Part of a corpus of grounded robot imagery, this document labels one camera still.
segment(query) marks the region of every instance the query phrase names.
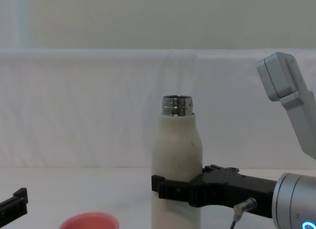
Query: bottle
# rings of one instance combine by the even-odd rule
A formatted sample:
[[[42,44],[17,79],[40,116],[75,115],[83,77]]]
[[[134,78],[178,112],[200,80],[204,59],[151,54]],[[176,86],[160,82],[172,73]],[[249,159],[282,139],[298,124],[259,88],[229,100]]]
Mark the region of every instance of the bottle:
[[[192,98],[165,96],[152,154],[152,175],[189,181],[202,173],[202,143]],[[152,229],[200,229],[200,208],[152,192]]]

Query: white backdrop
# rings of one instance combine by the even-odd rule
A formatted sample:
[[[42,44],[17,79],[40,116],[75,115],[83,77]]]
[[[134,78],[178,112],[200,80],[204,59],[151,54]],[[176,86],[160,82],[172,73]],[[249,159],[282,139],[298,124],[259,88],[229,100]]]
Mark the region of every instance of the white backdrop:
[[[204,164],[315,169],[256,63],[274,50],[2,50],[0,166],[150,165],[163,95],[192,95]],[[316,50],[290,50],[316,92]]]
[[[316,0],[0,0],[0,47],[316,47]]]

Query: white wall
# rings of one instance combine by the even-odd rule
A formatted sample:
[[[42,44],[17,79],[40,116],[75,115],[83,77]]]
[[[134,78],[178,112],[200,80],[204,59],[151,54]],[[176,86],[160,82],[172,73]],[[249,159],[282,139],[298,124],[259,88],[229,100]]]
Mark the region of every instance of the white wall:
[[[312,48],[315,1],[17,0],[18,32],[22,47]]]
[[[16,0],[0,0],[0,48],[18,47]]]

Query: cable connector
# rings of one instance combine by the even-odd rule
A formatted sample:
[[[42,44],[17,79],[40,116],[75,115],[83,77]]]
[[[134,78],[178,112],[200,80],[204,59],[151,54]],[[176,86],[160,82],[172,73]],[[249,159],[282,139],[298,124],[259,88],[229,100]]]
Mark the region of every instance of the cable connector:
[[[249,198],[246,201],[236,204],[234,206],[234,220],[231,225],[231,229],[233,229],[236,225],[236,222],[239,222],[243,213],[248,212],[257,207],[257,201],[254,198]]]

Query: white table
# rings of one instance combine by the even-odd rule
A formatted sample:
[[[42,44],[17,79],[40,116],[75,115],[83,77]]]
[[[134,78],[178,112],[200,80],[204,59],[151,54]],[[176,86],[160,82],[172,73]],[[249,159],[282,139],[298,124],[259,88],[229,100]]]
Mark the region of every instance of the white table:
[[[316,170],[241,170],[242,174],[277,180],[283,172],[316,176]],[[0,168],[0,200],[27,187],[28,214],[5,229],[57,229],[83,212],[113,214],[121,229],[150,229],[149,168]],[[229,229],[233,210],[202,209],[203,229]],[[274,229],[271,219],[245,214],[236,229]]]

